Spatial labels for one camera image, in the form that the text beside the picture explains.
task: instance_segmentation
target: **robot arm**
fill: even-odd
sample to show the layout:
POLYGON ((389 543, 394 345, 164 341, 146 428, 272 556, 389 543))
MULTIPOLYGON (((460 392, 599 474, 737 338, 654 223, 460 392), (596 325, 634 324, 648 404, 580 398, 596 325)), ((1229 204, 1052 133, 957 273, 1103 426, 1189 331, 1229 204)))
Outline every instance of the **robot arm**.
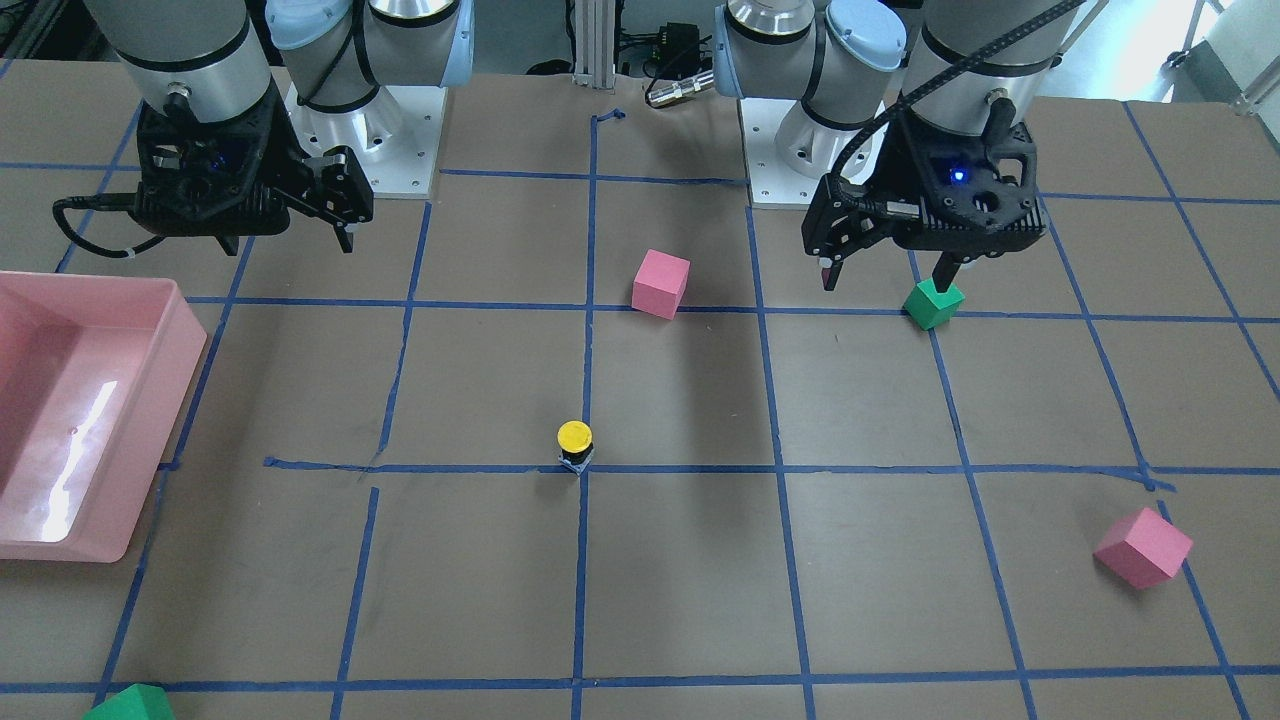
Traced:
POLYGON ((314 137, 312 156, 243 0, 86 5, 145 100, 137 191, 54 204, 63 232, 108 258, 170 236, 212 236, 234 255, 239 236, 284 232, 291 209, 329 223, 351 252, 349 231, 374 215, 362 160, 394 155, 393 137, 411 135, 399 132, 383 83, 461 85, 471 74, 471 0, 270 0, 273 38, 306 94, 296 122, 314 137), (72 229, 68 209, 125 211, 155 237, 129 250, 99 247, 72 229))
POLYGON ((805 215, 805 252, 819 259, 826 290, 835 290, 844 260, 886 237, 906 250, 941 251, 933 284, 946 292, 963 264, 1025 250, 1044 234, 1036 143, 1021 118, 1082 4, 925 6, 905 95, 846 145, 805 215), (988 41, 992 18, 1023 22, 988 41), (864 186, 849 183, 845 163, 886 122, 874 173, 864 186))
POLYGON ((77 245, 129 258, 164 237, 212 236, 228 255, 239 236, 276 234, 289 209, 333 225, 351 251, 349 225, 372 218, 372 193, 347 147, 310 158, 242 0, 88 0, 104 36, 142 94, 137 128, 141 182, 132 193, 69 197, 54 218, 77 245), (129 250, 79 237, 67 209, 125 211, 155 233, 129 250))
POLYGON ((1082 4, 927 3, 904 95, 879 115, 905 51, 902 24, 881 3, 831 0, 815 12, 812 0, 728 0, 718 9, 717 90, 799 100, 776 146, 791 169, 818 179, 801 232, 826 290, 850 255, 884 238, 941 251, 933 281, 945 292, 964 263, 1043 234, 1036 143, 1021 119, 1082 4))

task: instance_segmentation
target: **green cube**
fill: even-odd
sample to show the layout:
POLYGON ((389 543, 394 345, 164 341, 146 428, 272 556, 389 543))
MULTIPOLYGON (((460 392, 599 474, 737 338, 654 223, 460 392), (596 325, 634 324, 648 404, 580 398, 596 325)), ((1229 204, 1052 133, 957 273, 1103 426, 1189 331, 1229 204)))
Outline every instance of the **green cube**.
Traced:
POLYGON ((964 302, 964 293, 951 283, 946 292, 938 292, 933 278, 924 278, 911 290, 902 309, 920 325, 922 331, 933 329, 951 319, 964 302))
POLYGON ((84 720, 174 720, 164 691, 152 685, 129 685, 102 705, 90 710, 84 720))

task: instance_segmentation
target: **black cable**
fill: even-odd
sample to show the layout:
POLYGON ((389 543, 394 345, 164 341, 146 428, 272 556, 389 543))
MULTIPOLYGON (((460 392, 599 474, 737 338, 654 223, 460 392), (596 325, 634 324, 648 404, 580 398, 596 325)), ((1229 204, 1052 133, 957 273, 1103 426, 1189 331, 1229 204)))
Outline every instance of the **black cable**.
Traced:
POLYGON ((675 55, 672 55, 672 58, 669 60, 667 60, 667 64, 663 65, 662 68, 659 68, 658 72, 653 73, 653 79, 649 81, 649 87, 646 87, 645 91, 644 91, 644 104, 648 105, 648 106, 650 106, 650 108, 653 108, 653 102, 649 102, 649 94, 653 92, 653 87, 655 85, 658 85, 658 78, 660 78, 663 73, 666 73, 667 70, 669 70, 671 67, 675 65, 677 60, 680 60, 681 58, 684 58, 685 55, 687 55, 690 50, 701 47, 703 44, 710 41, 710 38, 712 38, 712 36, 708 35, 707 37, 699 40, 698 42, 690 42, 687 46, 685 46, 684 50, 681 50, 680 53, 676 53, 675 55))
POLYGON ((303 96, 302 95, 302 90, 301 88, 298 90, 298 105, 300 106, 302 106, 302 108, 310 106, 311 101, 315 99, 315 96, 320 95, 320 91, 324 90, 324 83, 329 82, 329 76, 332 76, 333 72, 338 68, 338 63, 340 63, 342 58, 347 54, 347 47, 351 47, 351 42, 356 38, 356 24, 357 24, 356 23, 356 13, 364 13, 364 12, 365 12, 364 3, 358 3, 358 1, 357 3, 352 3, 352 5, 351 5, 351 13, 352 13, 352 15, 351 15, 351 24, 347 26, 347 37, 342 38, 342 47, 338 49, 338 53, 333 56, 332 60, 329 60, 329 64, 325 65, 324 73, 320 74, 320 79, 316 81, 316 85, 315 85, 315 87, 311 88, 311 92, 308 92, 306 96, 303 96))
POLYGON ((872 122, 867 123, 867 126, 864 126, 863 129, 858 131, 858 135, 855 135, 854 138, 845 145, 845 149, 840 151, 840 155, 836 156, 836 161, 831 165, 831 172, 837 176, 844 174, 845 164, 849 163, 849 159, 854 156, 854 152, 856 152, 858 149, 861 147, 864 142, 870 140, 870 137, 876 135, 876 131, 884 127, 886 123, 900 115, 902 110, 906 110, 911 105, 915 105, 925 96, 942 87, 943 85, 972 70, 979 63, 984 61, 987 58, 991 58, 992 55, 996 55, 997 53, 1006 50, 1009 46, 1021 41, 1027 36, 1041 29, 1042 27, 1056 20, 1057 18, 1070 13, 1071 10, 1079 8, 1083 4, 1084 0, 1062 0, 1062 3, 1053 5, 1048 10, 1044 10, 1043 13, 1036 15, 1034 18, 1027 20, 1025 23, 1006 32, 1005 35, 1001 35, 996 40, 992 40, 991 42, 983 45, 972 55, 968 55, 965 59, 960 60, 959 63, 951 65, 950 68, 929 78, 929 81, 925 82, 924 85, 904 95, 902 97, 899 99, 897 102, 893 102, 891 108, 888 108, 879 115, 876 115, 876 118, 872 122))
POLYGON ((54 222, 58 223, 58 228, 63 231, 67 240, 74 242, 78 247, 82 247, 93 255, 100 255, 102 258, 111 258, 115 260, 124 260, 127 258, 133 258, 141 252, 146 252, 152 247, 160 245, 165 238, 164 236, 152 236, 151 240, 134 245, 128 250, 110 250, 102 247, 101 245, 95 245, 78 232, 72 228, 72 224, 67 222, 67 210, 96 210, 99 213, 119 213, 133 206, 133 193, 102 193, 102 195, 77 195, 72 197, 64 197, 61 200, 54 201, 54 222))

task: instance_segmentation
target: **black band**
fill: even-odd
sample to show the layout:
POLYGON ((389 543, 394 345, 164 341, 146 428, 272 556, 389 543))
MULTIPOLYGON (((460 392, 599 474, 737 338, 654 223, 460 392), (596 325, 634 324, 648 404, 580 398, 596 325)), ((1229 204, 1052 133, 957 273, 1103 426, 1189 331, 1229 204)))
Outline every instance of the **black band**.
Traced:
POLYGON ((831 118, 823 117, 820 113, 818 113, 817 110, 814 110, 813 106, 809 105, 809 100, 808 99, 800 101, 800 109, 804 110, 805 115, 809 115, 810 120, 818 123, 819 126, 822 126, 824 128, 831 128, 831 129, 838 129, 838 131, 863 129, 863 127, 865 127, 867 123, 869 122, 869 120, 863 120, 863 122, 859 122, 859 123, 837 123, 836 120, 832 120, 831 118))
MULTIPOLYGON (((924 45, 933 51, 934 55, 941 58, 948 65, 955 65, 960 60, 965 59, 965 55, 956 53, 955 50, 947 47, 941 40, 929 32, 925 27, 920 31, 920 38, 924 40, 924 45)), ((979 76, 987 77, 1027 77, 1039 73, 1041 70, 1048 69, 1053 64, 1053 56, 1050 55, 1039 63, 1032 63, 1030 65, 998 65, 996 63, 978 63, 969 72, 979 76)))
POLYGON ((809 35, 809 27, 813 27, 813 23, 810 23, 809 27, 805 27, 803 31, 792 35, 767 35, 758 29, 751 29, 745 24, 742 24, 741 22, 739 22, 739 19, 735 18, 733 14, 728 12, 727 3, 724 4, 724 19, 728 20, 728 24, 732 26, 733 29, 739 32, 739 35, 746 37, 753 42, 759 42, 762 45, 791 45, 797 40, 804 40, 804 36, 809 35))
POLYGON ((236 33, 236 37, 218 50, 214 50, 207 55, 201 55, 200 58, 192 58, 191 60, 143 60, 142 58, 134 58, 133 55, 120 53, 119 50, 116 50, 115 54, 119 55, 125 63, 136 68, 142 68, 143 70, 154 70, 157 73, 189 73, 192 70, 207 68, 214 63, 220 63, 234 55, 236 51, 241 49, 241 45, 244 45, 244 41, 248 40, 251 28, 252 23, 248 22, 248 13, 244 13, 244 24, 241 26, 241 31, 236 33))
POLYGON ((443 23, 444 20, 453 17, 458 12, 458 5, 461 1, 454 1, 452 5, 440 10, 439 13, 433 13, 421 18, 397 18, 396 15, 388 15, 387 13, 379 13, 378 8, 370 8, 374 12, 374 18, 380 23, 387 23, 389 26, 415 28, 415 27, 431 27, 434 24, 443 23))
POLYGON ((340 113, 349 113, 352 110, 358 110, 358 109, 364 108, 365 105, 369 105, 370 102, 372 102, 374 97, 378 96, 378 91, 379 90, 381 90, 381 88, 380 87, 374 87, 364 97, 360 97, 358 100, 352 100, 351 102, 346 102, 343 105, 320 105, 319 102, 307 102, 307 108, 311 108, 312 110, 319 110, 321 113, 328 113, 330 115, 337 115, 337 114, 340 114, 340 113))
POLYGON ((365 3, 364 0, 356 0, 355 6, 356 17, 352 18, 351 32, 356 41, 356 64, 360 65, 360 74, 365 77, 365 82, 369 85, 378 85, 374 78, 374 68, 369 65, 369 50, 365 49, 365 3))
POLYGON ((809 70, 809 85, 804 88, 804 95, 800 96, 803 102, 813 100, 813 96, 818 94, 818 82, 822 79, 822 65, 827 61, 827 13, 818 13, 813 24, 820 27, 818 27, 818 35, 814 36, 813 68, 809 70))

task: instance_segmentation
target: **blue tape line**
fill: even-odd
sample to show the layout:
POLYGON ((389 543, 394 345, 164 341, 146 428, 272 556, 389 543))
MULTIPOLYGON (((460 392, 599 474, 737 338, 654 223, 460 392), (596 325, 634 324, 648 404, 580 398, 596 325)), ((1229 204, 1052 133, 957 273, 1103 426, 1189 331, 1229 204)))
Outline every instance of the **blue tape line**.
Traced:
MULTIPOLYGON (((1133 455, 1138 460, 1138 469, 1143 477, 1148 477, 1151 465, 1147 462, 1147 457, 1142 452, 1142 445, 1138 442, 1138 430, 1133 424, 1133 418, 1129 416, 1129 404, 1125 402, 1124 393, 1120 392, 1120 380, 1116 378, 1115 370, 1111 366, 1111 359, 1107 357, 1107 351, 1102 346, 1102 336, 1098 333, 1098 328, 1089 314, 1089 305, 1084 300, 1080 282, 1075 278, 1075 270, 1071 269, 1071 261, 1066 256, 1066 246, 1062 245, 1062 238, 1057 234, 1057 225, 1053 223, 1053 215, 1048 211, 1048 208, 1044 209, 1044 218, 1048 220, 1050 236, 1053 238, 1053 246, 1057 247, 1057 255, 1062 260, 1062 268, 1066 270, 1066 279, 1071 283, 1071 292, 1075 293, 1075 301, 1080 305, 1080 313, 1084 315, 1084 325, 1089 329, 1089 337, 1093 338, 1093 347, 1098 352, 1102 372, 1107 375, 1111 393, 1115 396, 1116 406, 1120 409, 1120 418, 1124 420, 1125 432, 1129 434, 1129 443, 1133 446, 1133 455)), ((1155 483, 1148 483, 1147 489, 1155 491, 1155 483)))
POLYGON ((481 178, 525 178, 525 179, 559 179, 559 181, 589 181, 596 179, 598 182, 620 182, 620 183, 650 183, 650 184, 723 184, 723 186, 742 186, 748 184, 746 179, 742 178, 657 178, 646 176, 613 176, 613 174, 599 174, 599 173, 535 173, 527 170, 470 170, 460 168, 444 168, 440 170, 442 176, 463 176, 463 177, 481 177, 481 178))
POLYGON ((755 291, 755 318, 760 332, 760 356, 764 369, 764 395, 769 407, 769 439, 773 445, 773 471, 778 486, 778 516, 782 521, 782 551, 787 560, 787 587, 791 592, 791 619, 795 624, 796 653, 800 661, 800 679, 804 691, 806 720, 818 717, 813 696, 813 669, 809 665, 809 633, 804 624, 804 603, 800 597, 800 573, 796 566, 795 534, 791 529, 791 501, 787 495, 787 477, 782 461, 782 429, 778 420, 778 400, 773 384, 773 355, 769 351, 769 323, 764 311, 764 282, 760 274, 760 254, 755 238, 755 215, 748 205, 746 241, 751 251, 751 283, 755 291))
MULTIPOLYGON (((1277 676, 1280 665, 1233 665, 1236 676, 1277 676)), ((1029 669, 1032 680, 1076 680, 1107 678, 1213 678, 1224 676, 1217 665, 1120 666, 1120 667, 1050 667, 1029 669)), ((815 685, 867 685, 867 684, 931 684, 931 683, 988 683, 1016 680, 1015 670, 951 670, 924 673, 819 673, 809 678, 815 685)), ((339 687, 353 692, 407 692, 407 691, 566 691, 573 687, 572 678, 413 678, 385 680, 179 680, 174 683, 140 680, 163 688, 169 693, 292 693, 326 692, 339 687)), ((586 678, 591 688, 687 688, 687 687, 742 687, 742 685, 800 685, 799 674, 777 675, 639 675, 622 678, 586 678)), ((113 682, 108 692, 120 692, 134 680, 113 682)), ((0 683, 0 694, 86 694, 97 683, 0 683)))
POLYGON ((590 483, 591 473, 584 470, 577 478, 577 564, 573 569, 573 678, 571 682, 573 696, 570 707, 570 716, 579 720, 582 717, 582 667, 586 652, 586 551, 590 483))
POLYGON ((378 523, 378 497, 381 491, 369 488, 369 510, 365 514, 365 534, 360 541, 360 560, 356 564, 356 582, 351 588, 351 610, 347 612, 347 633, 342 638, 342 659, 338 661, 338 687, 333 691, 329 720, 342 717, 342 700, 347 674, 351 670, 351 651, 356 647, 356 626, 360 624, 360 603, 365 597, 365 577, 369 573, 369 551, 374 544, 374 525, 378 523))
POLYGON ((1053 197, 1059 200, 1116 200, 1123 202, 1169 202, 1167 197, 1160 195, 1098 195, 1093 192, 1044 192, 1041 197, 1053 197))
POLYGON ((97 683, 0 683, 0 694, 87 694, 97 683))
MULTIPOLYGON (((1169 506, 1165 505, 1164 500, 1157 500, 1156 506, 1160 507, 1160 515, 1166 523, 1172 523, 1174 519, 1169 515, 1169 506)), ((1213 618, 1208 612, 1208 605, 1204 603, 1204 596, 1199 591, 1199 583, 1196 582, 1196 573, 1192 571, 1192 564, 1183 560, 1183 574, 1187 575, 1187 585, 1192 591, 1192 597, 1196 600, 1196 607, 1199 610, 1201 619, 1204 620, 1204 630, 1208 633, 1208 641, 1213 644, 1213 655, 1217 656, 1217 665, 1222 675, 1226 678, 1226 685, 1231 689, 1231 697, 1235 700, 1235 708, 1240 712, 1240 720, 1249 720, 1249 710, 1244 706, 1244 697, 1240 696, 1240 685, 1235 682, 1235 675, 1231 671, 1231 664, 1226 660, 1226 648, 1222 647, 1222 641, 1217 634, 1217 628, 1213 626, 1213 618)))
MULTIPOLYGON (((911 265, 911 277, 920 282, 920 266, 915 260, 915 252, 908 252, 911 265)), ((1009 647, 1014 656, 1014 667, 1018 673, 1018 684, 1023 689, 1023 703, 1027 706, 1027 716, 1037 720, 1036 698, 1032 696, 1032 684, 1027 676, 1027 662, 1023 659, 1021 643, 1018 641, 1018 628, 1014 625, 1014 612, 1009 603, 1009 593, 1005 592, 1005 579, 1000 573, 1000 560, 996 557, 996 543, 991 537, 991 524, 987 520, 987 510, 982 505, 982 493, 978 489, 978 478, 973 471, 973 462, 969 459, 969 448, 964 441, 964 428, 960 425, 960 411, 956 407, 955 395, 951 392, 951 378, 947 374, 947 364, 942 357, 942 345, 938 342, 936 329, 928 331, 929 345, 933 347, 933 361, 938 366, 938 380, 942 383, 942 395, 947 401, 947 414, 951 416, 951 428, 956 437, 956 451, 960 454, 960 462, 965 469, 965 482, 969 484, 969 497, 973 501, 974 515, 978 518, 978 530, 982 533, 982 544, 987 551, 987 565, 991 568, 991 579, 996 585, 996 598, 1000 601, 1000 612, 1005 619, 1005 632, 1009 634, 1009 647)))
MULTIPOLYGON (((134 683, 111 683, 110 692, 120 692, 134 683)), ((332 693, 339 688, 339 683, 333 680, 283 680, 276 683, 246 682, 246 680, 179 680, 175 683, 160 683, 146 680, 146 684, 155 685, 166 693, 332 693)))
POLYGON ((1280 477, 1280 468, 1192 468, 1185 465, 1160 465, 1152 468, 1166 475, 1257 475, 1280 477))
POLYGON ((561 465, 348 465, 342 462, 307 462, 300 460, 280 460, 268 456, 264 468, 278 470, 344 470, 348 473, 378 474, 521 474, 521 473, 559 473, 561 465))
POLYGON ((1260 200, 1248 197, 1178 197, 1179 202, 1196 205, 1280 205, 1280 200, 1260 200))
MULTIPOLYGON (((187 302, 204 305, 220 305, 225 297, 209 295, 189 295, 187 302)), ((636 313, 630 305, 600 305, 588 306, 584 302, 489 302, 467 300, 387 300, 387 299, 343 299, 343 297, 236 297, 236 305, 308 305, 333 307, 433 307, 444 310, 556 310, 556 311, 584 311, 596 313, 636 313)), ((682 305, 681 313, 710 313, 710 314, 740 314, 749 315, 758 310, 745 305, 682 305)), ((767 315, 854 315, 854 316, 904 316, 901 309, 890 307, 765 307, 767 315)), ((1116 323, 1221 323, 1221 324, 1280 324, 1280 318, 1229 318, 1229 316, 1198 316, 1198 315, 1120 315, 1120 314, 1089 314, 1080 313, 1005 313, 1000 310, 959 310, 957 318, 987 318, 987 319, 1014 319, 1014 320, 1074 320, 1079 322, 1087 316, 1093 320, 1106 320, 1116 323)))
MULTIPOLYGON (((1057 197, 1062 200, 1111 200, 1123 202, 1172 202, 1172 197, 1156 195, 1096 195, 1092 192, 1041 192, 1043 197, 1057 197)), ((1179 197, 1183 202, 1203 205, 1280 205, 1280 200, 1249 199, 1249 197, 1179 197)))
POLYGON ((1258 368, 1262 369, 1262 377, 1266 378, 1267 384, 1271 386, 1271 395, 1276 400, 1280 400, 1280 384, 1276 384, 1275 377, 1271 374, 1271 369, 1267 368, 1267 361, 1262 357, 1262 352, 1258 351, 1258 345, 1253 342, 1253 334, 1249 333, 1248 325, 1240 322, 1240 311, 1236 310, 1235 302, 1231 300, 1231 293, 1226 291, 1226 283, 1222 282, 1222 277, 1217 274, 1217 268, 1213 266, 1213 261, 1208 258, 1208 251, 1204 250, 1204 243, 1201 242, 1199 233, 1196 232, 1196 227, 1192 225, 1192 219, 1187 215, 1187 208, 1183 206, 1183 201, 1174 192, 1174 186, 1169 182, 1169 176, 1165 174, 1165 168, 1161 167, 1160 160, 1156 158, 1155 150, 1152 150, 1151 143, 1147 141, 1147 135, 1142 132, 1142 126, 1138 124, 1138 118, 1134 117, 1133 110, 1129 108, 1128 102, 1123 102, 1124 111, 1129 115, 1129 122, 1133 124, 1134 132, 1138 133, 1138 140, 1142 141, 1142 147, 1147 151, 1147 156, 1151 158, 1151 164, 1156 167, 1156 173, 1160 174, 1160 182, 1165 183, 1165 190, 1169 191, 1169 197, 1174 201, 1174 208, 1178 209, 1178 214, 1183 218, 1183 224, 1187 225, 1187 232, 1192 236, 1192 242, 1196 243, 1196 250, 1199 252, 1201 260, 1204 261, 1204 268, 1208 269, 1208 274, 1213 278, 1213 284, 1217 286, 1217 291, 1222 295, 1222 301, 1226 302, 1226 309, 1230 310, 1231 318, 1236 320, 1236 325, 1240 328, 1240 334, 1244 336, 1244 342, 1249 346, 1249 351, 1253 352, 1253 359, 1257 360, 1258 368))
POLYGON ((120 652, 124 650, 124 637, 128 634, 129 625, 133 621, 133 610, 137 607, 138 594, 142 592, 142 579, 146 577, 147 566, 151 562, 151 548, 155 544, 156 528, 160 527, 160 509, 164 505, 164 491, 168 484, 169 471, 165 470, 160 474, 160 480, 156 483, 156 501, 155 507, 151 510, 151 527, 147 529, 147 539, 142 543, 142 553, 138 556, 138 565, 133 570, 133 580, 129 583, 129 594, 124 598, 124 609, 120 611, 120 620, 115 625, 115 637, 111 638, 111 650, 106 655, 102 676, 99 679, 93 692, 95 707, 102 705, 106 700, 111 678, 115 675, 115 667, 120 662, 120 652))
POLYGON ((440 169, 442 176, 467 176, 480 178, 530 178, 530 179, 591 179, 588 173, 531 173, 525 170, 463 170, 457 168, 440 169))
POLYGON ((77 163, 0 163, 3 170, 86 170, 104 173, 115 168, 114 165, 86 165, 77 163))
POLYGON ((248 268, 248 259, 253 254, 253 241, 256 237, 250 236, 244 242, 244 247, 241 250, 239 263, 236 265, 236 274, 232 277, 232 287, 227 292, 227 302, 223 304, 223 314, 218 319, 218 328, 214 331, 214 337, 209 341, 209 352, 205 355, 205 364, 200 369, 200 379, 196 380, 196 389, 191 395, 191 407, 187 410, 187 416, 182 421, 182 430, 178 433, 178 442, 174 443, 173 460, 175 462, 182 461, 182 454, 187 450, 187 441, 191 438, 191 428, 196 421, 196 411, 200 410, 200 402, 205 397, 205 388, 209 386, 209 375, 214 370, 214 359, 218 357, 218 348, 223 345, 223 334, 227 332, 227 323, 232 316, 232 307, 236 306, 234 299, 236 293, 239 292, 241 282, 244 279, 244 269, 248 268))
MULTIPOLYGON (((265 468, 279 470, 340 470, 362 474, 406 474, 406 475, 431 475, 431 474, 524 474, 524 473, 562 473, 561 465, 355 465, 340 462, 311 462, 301 460, 282 460, 268 456, 262 460, 265 468)), ((1048 465, 1048 464, 1023 464, 1023 465, 591 465, 591 471, 596 474, 626 474, 626 475, 655 475, 655 474, 771 474, 782 471, 787 475, 806 475, 831 473, 838 475, 963 475, 965 471, 975 474, 996 473, 1028 473, 1028 474, 1092 474, 1111 475, 1115 478, 1147 484, 1178 492, 1178 488, 1166 482, 1143 478, 1134 468, 1116 468, 1107 465, 1048 465)), ((1242 474, 1280 475, 1280 469, 1248 468, 1156 468, 1155 470, 1166 474, 1230 474, 1233 470, 1245 470, 1242 474)))
MULTIPOLYGON (((108 165, 106 172, 102 174, 102 181, 97 183, 97 193, 101 195, 106 192, 106 186, 111 182, 111 176, 115 174, 115 164, 120 161, 120 155, 124 155, 124 149, 129 145, 129 138, 133 137, 134 128, 138 127, 138 120, 142 118, 142 102, 138 102, 137 109, 133 110, 133 118, 129 119, 129 124, 124 128, 124 135, 120 137, 120 142, 115 146, 115 154, 111 155, 111 164, 108 165)), ((81 236, 88 229, 90 220, 93 219, 93 211, 86 210, 84 217, 81 218, 79 225, 76 232, 81 236)), ((72 256, 76 254, 76 243, 68 242, 67 251, 63 252, 63 258, 58 261, 58 266, 54 268, 55 273, 65 273, 67 265, 70 264, 72 256)))
POLYGON ((1014 465, 970 465, 975 473, 1055 473, 1055 474, 1088 474, 1111 475, 1124 480, 1138 483, 1151 489, 1178 492, 1171 483, 1157 480, 1149 473, 1143 473, 1137 468, 1117 468, 1108 465, 1039 465, 1039 464, 1014 464, 1014 465))
POLYGON ((1233 665, 1236 675, 1280 675, 1280 665, 1233 665))
MULTIPOLYGON (((244 268, 248 265, 248 256, 253 251, 253 238, 250 237, 244 243, 244 251, 241 256, 239 265, 236 268, 236 277, 232 279, 232 287, 228 292, 229 297, 236 296, 236 291, 239 288, 239 282, 244 277, 244 268)), ((187 438, 191 436, 191 427, 195 423, 196 413, 200 410, 200 401, 204 398, 205 387, 209 383, 209 374, 214 366, 214 359, 218 356, 218 346, 221 345, 223 332, 227 328, 227 320, 230 316, 232 305, 230 302, 223 305, 223 314, 218 322, 218 329, 214 332, 214 340, 210 342, 209 352, 205 355, 205 363, 200 372, 200 380, 196 383, 196 391, 191 397, 191 406, 187 409, 187 416, 183 419, 182 430, 178 434, 178 441, 174 443, 174 456, 173 464, 180 464, 182 454, 187 446, 187 438)), ((156 506, 151 516, 151 528, 147 530, 147 539, 142 548, 142 556, 138 560, 137 570, 133 574, 133 582, 129 585, 129 594, 124 601, 124 610, 120 612, 120 621, 116 624, 115 638, 111 641, 111 650, 106 656, 106 664, 102 669, 102 678, 100 680, 100 687, 95 694, 93 705, 100 705, 106 700, 108 684, 115 675, 115 667, 120 660, 120 652, 124 648, 124 637, 128 634, 129 625, 133 621, 133 610, 137 606, 138 593, 142 591, 142 579, 146 575, 147 561, 151 557, 151 542, 155 537, 156 528, 160 525, 160 510, 164 501, 164 488, 169 482, 169 471, 165 470, 160 475, 160 482, 156 487, 156 506)))
POLYGON ((746 187, 748 181, 741 178, 652 178, 643 176, 598 176, 602 182, 635 182, 650 184, 723 184, 732 187, 746 187))
MULTIPOLYGON (((211 302, 214 297, 188 297, 188 302, 211 302)), ((236 305, 301 305, 321 307, 404 307, 408 305, 403 300, 343 300, 326 297, 237 297, 236 305)))
POLYGON ((417 296, 419 275, 422 272, 422 255, 426 252, 426 236, 431 225, 431 204, 422 206, 422 222, 417 229, 417 250, 413 254, 413 268, 408 278, 408 293, 404 296, 404 316, 401 320, 401 351, 396 360, 396 375, 392 378, 392 387, 387 391, 387 410, 383 413, 383 432, 378 437, 378 452, 387 450, 392 441, 392 424, 396 421, 396 401, 399 397, 399 380, 404 372, 404 355, 408 352, 408 336, 413 328, 413 299, 417 296))
POLYGON ((1172 665, 1147 667, 1065 667, 1057 670, 1028 670, 1033 680, 1084 680, 1103 678, 1212 678, 1221 675, 1221 667, 1212 665, 1172 665))

